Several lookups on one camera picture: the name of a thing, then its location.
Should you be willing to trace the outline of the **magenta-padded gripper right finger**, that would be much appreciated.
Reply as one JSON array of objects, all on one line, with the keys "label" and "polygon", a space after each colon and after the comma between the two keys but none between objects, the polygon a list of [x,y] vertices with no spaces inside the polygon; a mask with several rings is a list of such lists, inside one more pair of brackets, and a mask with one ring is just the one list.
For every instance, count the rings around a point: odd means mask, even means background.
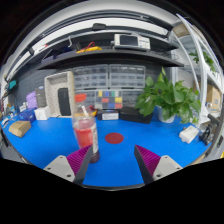
[{"label": "magenta-padded gripper right finger", "polygon": [[137,160],[145,185],[182,169],[182,167],[168,155],[159,156],[139,145],[134,147],[134,156]]}]

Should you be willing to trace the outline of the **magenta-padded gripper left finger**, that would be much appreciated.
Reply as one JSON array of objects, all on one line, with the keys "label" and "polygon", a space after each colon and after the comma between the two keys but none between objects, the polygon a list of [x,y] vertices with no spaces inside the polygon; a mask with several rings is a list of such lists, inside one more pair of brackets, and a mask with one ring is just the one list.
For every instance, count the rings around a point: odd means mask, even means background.
[{"label": "magenta-padded gripper left finger", "polygon": [[68,156],[59,155],[44,170],[77,185],[81,185],[92,156],[93,147],[86,146]]}]

